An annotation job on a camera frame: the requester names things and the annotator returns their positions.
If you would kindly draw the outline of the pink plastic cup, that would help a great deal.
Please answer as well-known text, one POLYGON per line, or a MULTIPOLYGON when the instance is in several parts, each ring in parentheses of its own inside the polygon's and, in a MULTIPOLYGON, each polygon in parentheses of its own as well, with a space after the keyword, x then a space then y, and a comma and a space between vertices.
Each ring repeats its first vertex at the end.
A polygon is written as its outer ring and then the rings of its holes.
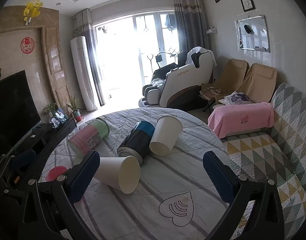
POLYGON ((64 174, 66 171, 67 171, 67 168, 64 166, 56 166, 48 172, 45 180, 54 181, 58 176, 64 174))

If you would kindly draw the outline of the near white paper cup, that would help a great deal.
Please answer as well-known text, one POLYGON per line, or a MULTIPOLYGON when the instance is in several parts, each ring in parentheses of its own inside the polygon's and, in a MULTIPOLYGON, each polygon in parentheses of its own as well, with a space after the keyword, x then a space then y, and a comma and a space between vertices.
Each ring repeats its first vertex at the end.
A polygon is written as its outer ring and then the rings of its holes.
POLYGON ((101 157, 94 178, 124 194, 131 194, 140 180, 140 165, 133 156, 101 157))

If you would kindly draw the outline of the white paper cup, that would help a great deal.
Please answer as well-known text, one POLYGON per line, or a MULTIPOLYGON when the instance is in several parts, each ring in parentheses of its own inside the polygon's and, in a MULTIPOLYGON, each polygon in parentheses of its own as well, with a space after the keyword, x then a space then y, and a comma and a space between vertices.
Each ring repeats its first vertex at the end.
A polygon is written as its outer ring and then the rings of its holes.
POLYGON ((140 165, 133 156, 101 157, 94 178, 124 194, 131 194, 140 180, 140 165))
POLYGON ((182 123, 174 116, 160 117, 149 144, 150 151, 158 156, 170 154, 182 130, 182 123))

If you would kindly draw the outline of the far white paper cup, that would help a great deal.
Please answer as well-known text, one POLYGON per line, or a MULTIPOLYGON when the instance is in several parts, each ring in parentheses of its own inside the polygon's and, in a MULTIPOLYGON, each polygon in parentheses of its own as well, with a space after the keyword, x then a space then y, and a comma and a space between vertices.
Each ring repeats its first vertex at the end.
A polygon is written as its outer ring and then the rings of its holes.
POLYGON ((150 151, 158 156, 170 154, 182 130, 182 123, 174 116, 160 117, 149 144, 150 151))

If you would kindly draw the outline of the black tv cabinet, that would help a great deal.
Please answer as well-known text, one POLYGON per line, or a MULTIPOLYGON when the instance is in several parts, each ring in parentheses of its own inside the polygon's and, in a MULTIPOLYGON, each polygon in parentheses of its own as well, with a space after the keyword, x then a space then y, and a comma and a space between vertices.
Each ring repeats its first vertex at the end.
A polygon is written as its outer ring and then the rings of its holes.
POLYGON ((52 124, 39 125, 13 150, 11 166, 20 170, 33 169, 41 174, 50 154, 75 128, 73 118, 60 124, 58 128, 53 128, 52 124))

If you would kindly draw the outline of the pink and green canister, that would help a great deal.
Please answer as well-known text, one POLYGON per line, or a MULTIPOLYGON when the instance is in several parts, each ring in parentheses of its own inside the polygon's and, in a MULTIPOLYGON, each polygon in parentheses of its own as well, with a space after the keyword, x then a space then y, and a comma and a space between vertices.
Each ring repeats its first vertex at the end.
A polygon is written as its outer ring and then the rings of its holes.
POLYGON ((68 140, 68 145, 77 157, 83 158, 108 134, 108 124, 102 118, 96 118, 74 134, 68 140))

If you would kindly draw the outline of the quilted triangle pattern sofa cover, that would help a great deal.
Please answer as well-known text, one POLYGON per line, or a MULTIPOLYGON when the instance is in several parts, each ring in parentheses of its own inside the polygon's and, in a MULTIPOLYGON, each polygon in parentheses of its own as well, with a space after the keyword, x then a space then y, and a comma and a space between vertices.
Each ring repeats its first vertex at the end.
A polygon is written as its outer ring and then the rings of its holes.
POLYGON ((271 128, 221 141, 235 174, 244 174, 250 181, 275 182, 284 215, 285 239, 295 239, 306 221, 306 95, 282 83, 271 104, 271 128))

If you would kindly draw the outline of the small green potted plant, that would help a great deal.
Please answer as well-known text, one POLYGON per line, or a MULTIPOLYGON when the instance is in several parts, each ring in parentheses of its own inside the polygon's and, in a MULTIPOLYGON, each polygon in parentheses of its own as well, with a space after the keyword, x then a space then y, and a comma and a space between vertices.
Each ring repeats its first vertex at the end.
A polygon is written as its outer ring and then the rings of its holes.
POLYGON ((43 114, 47 115, 49 118, 53 117, 58 109, 56 103, 50 103, 43 108, 43 114))

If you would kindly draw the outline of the black television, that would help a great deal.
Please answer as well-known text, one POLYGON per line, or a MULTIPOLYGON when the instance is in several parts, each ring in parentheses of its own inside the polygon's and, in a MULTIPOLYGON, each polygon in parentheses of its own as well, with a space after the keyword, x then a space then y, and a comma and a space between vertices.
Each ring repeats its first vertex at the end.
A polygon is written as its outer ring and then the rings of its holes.
POLYGON ((0 80, 0 156, 40 121, 25 71, 0 80))

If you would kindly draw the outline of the grey striped tablecloth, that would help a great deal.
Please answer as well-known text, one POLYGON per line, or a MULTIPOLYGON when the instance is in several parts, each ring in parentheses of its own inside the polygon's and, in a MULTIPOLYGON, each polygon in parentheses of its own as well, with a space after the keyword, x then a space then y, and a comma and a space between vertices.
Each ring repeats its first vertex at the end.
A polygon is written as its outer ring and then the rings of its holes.
POLYGON ((228 154, 203 121, 184 111, 136 108, 104 115, 109 134, 95 149, 102 157, 116 157, 137 122, 155 124, 165 115, 180 120, 182 133, 167 156, 146 156, 132 194, 93 179, 75 204, 98 239, 205 239, 227 210, 202 159, 213 151, 229 164, 228 154))

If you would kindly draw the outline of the blue and black can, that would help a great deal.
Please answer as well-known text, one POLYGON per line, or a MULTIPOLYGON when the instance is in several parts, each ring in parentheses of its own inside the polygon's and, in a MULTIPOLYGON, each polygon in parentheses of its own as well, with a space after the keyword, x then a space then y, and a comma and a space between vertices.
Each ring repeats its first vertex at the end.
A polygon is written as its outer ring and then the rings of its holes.
POLYGON ((155 127, 148 121, 139 121, 126 136, 117 149, 119 157, 127 157, 129 155, 135 157, 142 165, 144 158, 149 152, 149 144, 154 134, 155 127))

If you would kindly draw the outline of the potted plant in red pot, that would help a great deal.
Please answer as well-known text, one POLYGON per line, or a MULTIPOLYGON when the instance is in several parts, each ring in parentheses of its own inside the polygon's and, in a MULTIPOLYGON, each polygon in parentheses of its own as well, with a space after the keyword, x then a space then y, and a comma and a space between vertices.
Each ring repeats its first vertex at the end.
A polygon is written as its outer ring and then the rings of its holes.
POLYGON ((83 118, 78 107, 78 98, 76 96, 68 96, 66 106, 73 112, 73 117, 77 123, 82 122, 83 118))

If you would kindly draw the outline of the pink towel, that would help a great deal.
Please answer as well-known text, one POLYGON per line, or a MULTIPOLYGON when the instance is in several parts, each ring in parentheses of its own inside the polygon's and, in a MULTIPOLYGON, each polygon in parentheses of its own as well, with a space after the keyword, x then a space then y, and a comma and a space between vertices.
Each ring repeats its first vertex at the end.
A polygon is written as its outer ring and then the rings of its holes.
POLYGON ((208 118, 208 126, 220 139, 232 133, 270 128, 273 124, 273 107, 267 102, 219 106, 208 118))

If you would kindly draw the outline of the purple patterned pillow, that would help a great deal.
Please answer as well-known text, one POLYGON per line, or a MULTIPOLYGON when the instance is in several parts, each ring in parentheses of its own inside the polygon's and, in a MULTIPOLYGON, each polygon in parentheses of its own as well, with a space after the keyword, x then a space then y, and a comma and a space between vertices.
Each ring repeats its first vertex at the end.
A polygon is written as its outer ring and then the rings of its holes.
POLYGON ((246 105, 253 103, 245 93, 236 91, 231 95, 225 96, 219 102, 223 105, 246 105))

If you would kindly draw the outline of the right tan sofa cushion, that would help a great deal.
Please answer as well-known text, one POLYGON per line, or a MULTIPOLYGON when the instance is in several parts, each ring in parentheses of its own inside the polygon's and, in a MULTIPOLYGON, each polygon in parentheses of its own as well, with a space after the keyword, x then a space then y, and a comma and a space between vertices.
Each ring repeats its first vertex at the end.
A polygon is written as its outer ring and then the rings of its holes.
POLYGON ((254 63, 238 92, 246 94, 255 103, 270 102, 276 87, 277 74, 276 68, 254 63))

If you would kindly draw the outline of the tan sofa cushion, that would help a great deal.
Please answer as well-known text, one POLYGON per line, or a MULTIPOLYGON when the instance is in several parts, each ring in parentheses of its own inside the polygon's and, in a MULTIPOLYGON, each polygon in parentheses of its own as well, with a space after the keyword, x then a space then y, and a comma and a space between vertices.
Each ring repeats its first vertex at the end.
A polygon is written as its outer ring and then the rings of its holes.
POLYGON ((246 94, 255 103, 270 102, 276 87, 277 74, 276 68, 254 63, 238 92, 246 94))
POLYGON ((212 101, 218 95, 232 94, 243 83, 248 68, 247 61, 230 59, 217 81, 201 86, 200 96, 212 101))

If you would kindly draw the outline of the white standing air conditioner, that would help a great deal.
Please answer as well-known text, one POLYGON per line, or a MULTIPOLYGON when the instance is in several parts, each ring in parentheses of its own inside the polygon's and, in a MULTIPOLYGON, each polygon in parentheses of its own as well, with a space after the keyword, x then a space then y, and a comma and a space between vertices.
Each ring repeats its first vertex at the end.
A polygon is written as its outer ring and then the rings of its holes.
POLYGON ((79 36, 70 41, 73 62, 80 87, 81 95, 86 110, 91 112, 97 110, 95 103, 95 84, 93 81, 92 70, 88 58, 86 38, 79 36))

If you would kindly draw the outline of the left tan sofa cushion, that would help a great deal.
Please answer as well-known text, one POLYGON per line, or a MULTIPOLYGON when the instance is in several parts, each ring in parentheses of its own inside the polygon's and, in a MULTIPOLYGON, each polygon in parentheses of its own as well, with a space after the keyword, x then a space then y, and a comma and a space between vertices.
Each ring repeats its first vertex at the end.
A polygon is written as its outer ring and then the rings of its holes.
POLYGON ((218 95, 232 94, 243 83, 248 68, 247 61, 230 59, 217 81, 201 86, 200 96, 212 101, 218 95))

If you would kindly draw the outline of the white massage chair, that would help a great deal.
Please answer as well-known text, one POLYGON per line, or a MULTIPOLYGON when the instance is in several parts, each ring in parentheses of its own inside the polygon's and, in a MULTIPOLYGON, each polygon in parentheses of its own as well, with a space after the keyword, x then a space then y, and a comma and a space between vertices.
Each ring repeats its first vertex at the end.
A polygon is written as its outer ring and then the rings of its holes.
POLYGON ((178 62, 154 71, 149 84, 142 87, 139 107, 181 108, 195 101, 216 67, 214 53, 195 47, 178 54, 178 62))

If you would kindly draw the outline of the left grey curtain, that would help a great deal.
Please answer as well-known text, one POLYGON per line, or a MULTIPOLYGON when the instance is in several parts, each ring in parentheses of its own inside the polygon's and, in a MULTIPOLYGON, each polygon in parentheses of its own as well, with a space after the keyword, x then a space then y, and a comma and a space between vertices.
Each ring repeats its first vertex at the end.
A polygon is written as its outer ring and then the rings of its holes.
POLYGON ((74 18, 74 29, 71 35, 72 38, 76 38, 79 36, 84 36, 86 38, 86 47, 88 51, 90 70, 92 72, 97 99, 99 101, 100 106, 102 107, 105 105, 105 100, 102 93, 102 78, 96 54, 93 20, 89 9, 84 9, 76 14, 74 18))

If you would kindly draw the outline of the grey curtain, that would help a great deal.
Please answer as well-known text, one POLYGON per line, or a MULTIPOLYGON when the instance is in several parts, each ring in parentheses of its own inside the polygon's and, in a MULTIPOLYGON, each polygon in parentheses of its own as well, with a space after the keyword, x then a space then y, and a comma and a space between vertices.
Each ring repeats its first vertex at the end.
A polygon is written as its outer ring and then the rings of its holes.
POLYGON ((211 48, 203 0, 172 0, 180 52, 195 47, 211 48))
POLYGON ((72 38, 76 38, 79 36, 84 36, 86 38, 86 47, 88 51, 90 70, 92 72, 97 99, 99 101, 100 106, 102 107, 105 105, 105 100, 102 93, 102 78, 96 54, 93 20, 89 9, 84 9, 76 14, 74 18, 74 29, 71 35, 72 38))

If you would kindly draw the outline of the yellow flowers in vase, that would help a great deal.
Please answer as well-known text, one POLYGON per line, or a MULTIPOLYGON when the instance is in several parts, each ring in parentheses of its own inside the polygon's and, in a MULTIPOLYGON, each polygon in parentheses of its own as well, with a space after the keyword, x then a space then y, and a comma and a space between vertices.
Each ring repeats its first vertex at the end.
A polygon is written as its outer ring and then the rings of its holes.
POLYGON ((43 6, 42 0, 32 0, 26 4, 23 10, 25 25, 29 25, 31 20, 40 15, 40 9, 43 6))

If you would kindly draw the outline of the right grey curtain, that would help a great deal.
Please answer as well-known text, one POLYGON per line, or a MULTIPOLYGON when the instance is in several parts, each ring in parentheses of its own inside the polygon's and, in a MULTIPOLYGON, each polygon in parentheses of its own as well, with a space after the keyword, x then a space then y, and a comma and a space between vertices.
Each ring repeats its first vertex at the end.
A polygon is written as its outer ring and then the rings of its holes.
POLYGON ((172 0, 180 52, 195 47, 211 48, 203 0, 172 0))

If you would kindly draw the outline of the photo frame on cabinet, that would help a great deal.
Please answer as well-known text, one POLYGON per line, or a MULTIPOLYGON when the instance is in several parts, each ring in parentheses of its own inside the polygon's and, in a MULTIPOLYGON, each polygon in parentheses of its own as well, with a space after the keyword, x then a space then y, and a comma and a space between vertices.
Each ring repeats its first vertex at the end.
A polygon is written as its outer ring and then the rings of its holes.
POLYGON ((54 116, 56 116, 61 124, 64 124, 68 120, 68 116, 65 114, 64 110, 61 107, 58 107, 54 112, 54 116))

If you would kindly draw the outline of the red round wall decoration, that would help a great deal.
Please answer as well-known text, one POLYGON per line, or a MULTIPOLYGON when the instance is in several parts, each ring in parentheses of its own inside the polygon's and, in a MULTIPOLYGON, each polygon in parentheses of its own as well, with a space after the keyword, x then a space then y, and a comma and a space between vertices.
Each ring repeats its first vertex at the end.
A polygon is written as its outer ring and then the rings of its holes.
POLYGON ((35 48, 35 42, 31 37, 25 37, 20 43, 20 49, 24 54, 30 54, 35 48))

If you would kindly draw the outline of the wall whiteboard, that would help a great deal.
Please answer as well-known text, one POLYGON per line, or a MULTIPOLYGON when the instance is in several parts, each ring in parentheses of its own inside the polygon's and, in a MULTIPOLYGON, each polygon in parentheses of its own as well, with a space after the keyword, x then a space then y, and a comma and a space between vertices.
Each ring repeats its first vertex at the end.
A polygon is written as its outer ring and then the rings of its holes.
POLYGON ((269 34, 265 16, 245 18, 235 22, 238 45, 241 50, 270 52, 269 34))

